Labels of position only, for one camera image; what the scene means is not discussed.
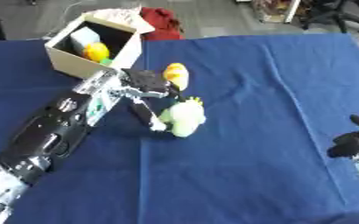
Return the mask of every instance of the orange ball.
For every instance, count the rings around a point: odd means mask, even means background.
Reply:
[[[100,63],[101,60],[107,59],[110,56],[108,47],[101,42],[87,45],[84,48],[83,54],[84,58],[97,63]]]

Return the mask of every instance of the plush toy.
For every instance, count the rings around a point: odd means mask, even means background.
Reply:
[[[192,135],[206,121],[200,98],[190,97],[165,109],[159,117],[163,123],[171,123],[170,130],[176,137]]]
[[[187,68],[181,63],[172,63],[163,72],[166,80],[172,82],[179,88],[179,91],[184,91],[189,82],[189,72]]]

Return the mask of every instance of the toy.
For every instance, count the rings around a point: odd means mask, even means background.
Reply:
[[[83,50],[84,58],[88,60],[93,60],[94,62],[101,63],[101,61],[106,60],[110,53],[106,45],[101,42],[88,44]]]
[[[176,137],[188,137],[206,121],[202,104],[200,98],[190,97],[165,109],[159,116],[159,120],[163,123],[170,123],[172,125],[170,131]]]
[[[163,72],[165,79],[172,82],[179,88],[179,91],[184,91],[189,82],[189,72],[187,68],[181,63],[172,63]]]
[[[109,49],[101,42],[98,33],[83,27],[70,35],[74,50],[82,57],[101,63],[110,56]]]

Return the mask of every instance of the white toy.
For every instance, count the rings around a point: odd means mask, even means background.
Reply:
[[[206,117],[200,98],[190,97],[165,109],[159,120],[163,123],[171,123],[172,129],[169,131],[176,137],[188,137],[206,121]]]
[[[79,54],[83,55],[84,48],[87,45],[101,42],[99,34],[92,31],[87,26],[81,28],[78,31],[74,31],[70,35],[74,50]]]

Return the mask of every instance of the cardboard box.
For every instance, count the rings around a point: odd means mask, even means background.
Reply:
[[[74,50],[69,35],[84,26],[97,32],[103,44],[109,48],[110,59],[113,60],[109,67],[131,68],[142,52],[141,38],[136,29],[81,15],[46,43],[50,61],[56,70],[86,79],[96,71],[107,68],[82,58]]]

